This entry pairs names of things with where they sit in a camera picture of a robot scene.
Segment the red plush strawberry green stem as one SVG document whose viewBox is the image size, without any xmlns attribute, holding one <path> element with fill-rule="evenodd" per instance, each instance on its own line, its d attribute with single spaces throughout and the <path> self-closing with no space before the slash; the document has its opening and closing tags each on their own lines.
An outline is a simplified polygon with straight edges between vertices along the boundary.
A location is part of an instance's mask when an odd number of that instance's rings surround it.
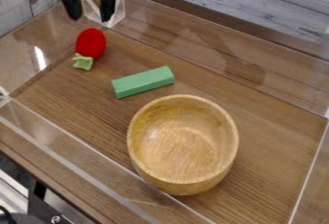
<svg viewBox="0 0 329 224">
<path fill-rule="evenodd" d="M 96 28 L 82 31 L 76 39 L 74 67 L 88 71 L 94 62 L 103 56 L 107 46 L 104 33 Z"/>
</svg>

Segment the green rectangular block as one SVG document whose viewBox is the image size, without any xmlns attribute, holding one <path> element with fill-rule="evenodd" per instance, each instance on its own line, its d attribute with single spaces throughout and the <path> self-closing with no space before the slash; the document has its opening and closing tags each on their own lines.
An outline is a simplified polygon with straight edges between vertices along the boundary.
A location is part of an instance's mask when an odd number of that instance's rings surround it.
<svg viewBox="0 0 329 224">
<path fill-rule="evenodd" d="M 175 82 L 175 75 L 169 66 L 162 66 L 112 80 L 115 97 L 122 99 Z"/>
</svg>

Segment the wooden bowl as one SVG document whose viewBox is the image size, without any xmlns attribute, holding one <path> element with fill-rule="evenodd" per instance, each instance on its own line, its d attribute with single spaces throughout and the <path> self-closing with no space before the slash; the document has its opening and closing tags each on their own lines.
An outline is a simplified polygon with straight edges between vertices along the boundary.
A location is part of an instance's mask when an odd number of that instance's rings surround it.
<svg viewBox="0 0 329 224">
<path fill-rule="evenodd" d="M 141 177 L 171 195 L 207 191 L 226 177 L 240 133 L 226 109 L 194 95 L 165 96 L 135 113 L 127 130 L 129 156 Z"/>
</svg>

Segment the black metal stand base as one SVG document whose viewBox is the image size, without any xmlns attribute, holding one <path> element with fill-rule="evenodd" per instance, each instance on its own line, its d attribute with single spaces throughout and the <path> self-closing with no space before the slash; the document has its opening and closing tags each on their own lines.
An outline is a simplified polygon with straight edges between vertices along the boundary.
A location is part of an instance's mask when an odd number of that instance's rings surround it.
<svg viewBox="0 0 329 224">
<path fill-rule="evenodd" d="M 23 195 L 0 181 L 0 224 L 75 224 L 47 202 L 47 187 L 36 181 Z"/>
</svg>

